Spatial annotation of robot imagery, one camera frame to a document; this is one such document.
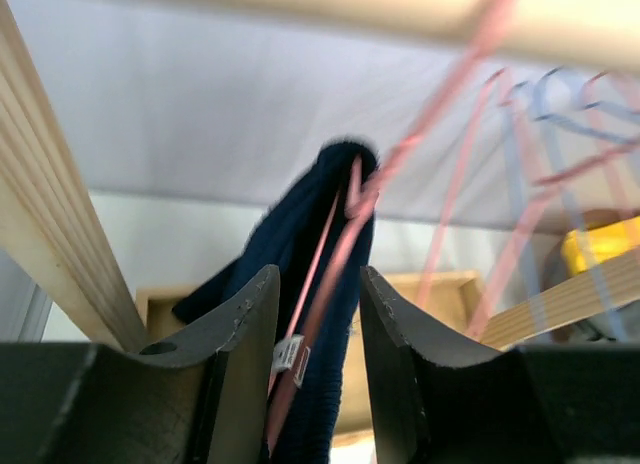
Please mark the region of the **navy blue shorts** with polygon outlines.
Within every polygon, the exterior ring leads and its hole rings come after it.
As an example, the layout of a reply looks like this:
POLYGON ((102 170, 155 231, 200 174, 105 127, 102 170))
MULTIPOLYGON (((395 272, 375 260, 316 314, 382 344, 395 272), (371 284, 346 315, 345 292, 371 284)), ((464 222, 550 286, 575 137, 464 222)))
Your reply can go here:
MULTIPOLYGON (((299 299, 318 243, 326 241, 304 304, 311 305, 338 238, 347 224, 344 214, 354 160, 367 179, 378 166, 367 142, 334 140, 314 164, 263 217, 243 252, 172 309, 189 324, 236 294, 262 267, 280 271, 277 339, 283 339, 299 299)), ((343 365, 351 323, 360 294, 359 274, 371 253, 374 222, 368 220, 332 293, 326 315, 311 349, 304 381, 290 407, 274 451, 264 463, 326 463, 339 414, 343 365)))

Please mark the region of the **pink hanger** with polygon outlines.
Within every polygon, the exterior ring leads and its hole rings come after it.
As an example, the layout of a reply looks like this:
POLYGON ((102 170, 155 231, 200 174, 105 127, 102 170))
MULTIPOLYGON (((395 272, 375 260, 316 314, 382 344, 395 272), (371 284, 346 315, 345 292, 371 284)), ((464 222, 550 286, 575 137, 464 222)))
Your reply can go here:
MULTIPOLYGON (((416 294, 415 304, 422 310, 427 311, 431 308, 429 300, 433 284, 433 274, 440 260, 446 232, 454 214, 456 200, 462 190, 466 169, 470 163, 473 146, 479 132, 481 117, 484 114, 491 94, 498 94, 497 105, 500 107, 500 101, 504 96, 504 91, 507 90, 509 86, 513 86, 511 71, 509 68, 504 67, 494 72, 483 85, 474 110, 472 111, 470 121, 466 127, 463 141, 458 152, 458 162, 456 163, 447 189, 444 205, 440 214, 440 220, 436 226, 436 230, 429 247, 425 267, 416 294)), ((527 169, 531 171, 529 181, 529 183, 531 183, 533 178, 536 176, 535 171, 538 170, 539 165, 537 159, 530 155, 529 148, 531 147, 531 139, 527 137, 526 142, 526 157, 529 161, 527 169)), ((522 231, 532 231, 533 235, 535 227, 537 226, 537 223, 542 217, 549 202, 550 200, 546 198, 540 202, 536 201, 528 204, 524 216, 516 223, 515 228, 522 231)), ((515 258, 518 256, 520 250, 521 244, 513 230, 508 243, 505 245, 499 259, 496 261, 490 275, 489 283, 486 284, 484 291, 481 294, 481 298, 478 301, 477 307, 467 323, 465 333, 469 337, 481 340, 486 336, 490 318, 493 314, 494 305, 496 304, 497 299, 501 296, 513 270, 517 268, 515 258)))
POLYGON ((590 78, 557 67, 534 85, 531 113, 551 175, 571 215, 578 206, 639 212, 639 81, 616 71, 590 78))
POLYGON ((474 69, 494 50, 506 35, 510 15, 517 0, 489 0, 477 25, 465 54, 453 68, 443 84, 425 105, 422 115, 413 125, 408 135, 398 142, 384 161, 383 165, 365 182, 361 182, 361 163, 355 160, 351 171, 351 181, 345 197, 345 216, 347 224, 339 236, 336 248, 327 264, 317 293, 303 322, 300 334, 295 333, 296 325, 302 313, 304 301, 311 286, 316 269, 325 247, 331 221, 337 210, 337 202, 332 204, 329 216, 324 224, 321 237, 302 286, 300 297, 281 341, 287 346, 286 358, 291 358, 290 366, 283 371, 279 382, 270 379, 269 392, 272 402, 269 406, 266 422, 266 441, 269 450, 274 450, 285 424, 295 394, 301 386, 311 353, 331 295, 349 259, 358 236, 370 219, 379 196, 398 172, 411 151, 427 136, 442 114, 452 105, 456 96, 470 79, 474 69))

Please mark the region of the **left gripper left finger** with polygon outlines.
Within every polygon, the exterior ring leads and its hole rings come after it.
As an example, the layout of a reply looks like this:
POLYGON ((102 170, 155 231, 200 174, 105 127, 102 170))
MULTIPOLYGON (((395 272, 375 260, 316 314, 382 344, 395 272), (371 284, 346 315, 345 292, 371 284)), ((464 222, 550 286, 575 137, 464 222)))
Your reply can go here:
POLYGON ((280 276, 268 265, 140 353, 96 343, 1 348, 5 463, 255 463, 280 276))

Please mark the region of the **grey shorts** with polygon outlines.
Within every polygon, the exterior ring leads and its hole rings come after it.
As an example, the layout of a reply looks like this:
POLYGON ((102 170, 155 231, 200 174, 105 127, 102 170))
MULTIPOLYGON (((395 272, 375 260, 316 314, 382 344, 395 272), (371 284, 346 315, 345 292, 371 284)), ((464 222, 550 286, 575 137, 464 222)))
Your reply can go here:
MULTIPOLYGON (((561 254, 561 246, 562 243, 557 242, 544 260, 541 277, 541 288, 543 291, 564 282, 570 277, 561 254)), ((639 337, 639 302, 634 301, 623 306, 618 310, 618 313, 628 333, 628 337, 632 341, 637 340, 639 337)), ((604 314, 598 314, 592 318, 554 329, 549 333, 549 336, 553 342, 560 344, 569 342, 617 341, 611 325, 604 314)))

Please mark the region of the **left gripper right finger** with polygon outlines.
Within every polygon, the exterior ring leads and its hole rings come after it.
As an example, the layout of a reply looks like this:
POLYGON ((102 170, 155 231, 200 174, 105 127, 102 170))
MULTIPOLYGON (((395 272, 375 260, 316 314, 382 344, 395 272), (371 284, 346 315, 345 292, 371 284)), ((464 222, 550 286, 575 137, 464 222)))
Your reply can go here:
POLYGON ((360 315, 381 463, 635 463, 639 349, 500 352, 420 310, 373 267, 360 315))

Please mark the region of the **yellow shorts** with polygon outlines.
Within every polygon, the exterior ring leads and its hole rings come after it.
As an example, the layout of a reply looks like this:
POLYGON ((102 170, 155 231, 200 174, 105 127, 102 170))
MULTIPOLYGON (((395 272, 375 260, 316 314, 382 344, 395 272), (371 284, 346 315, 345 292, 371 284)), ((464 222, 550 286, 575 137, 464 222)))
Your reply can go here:
POLYGON ((571 276, 639 247, 639 218, 634 217, 588 231, 572 230, 561 254, 571 276))

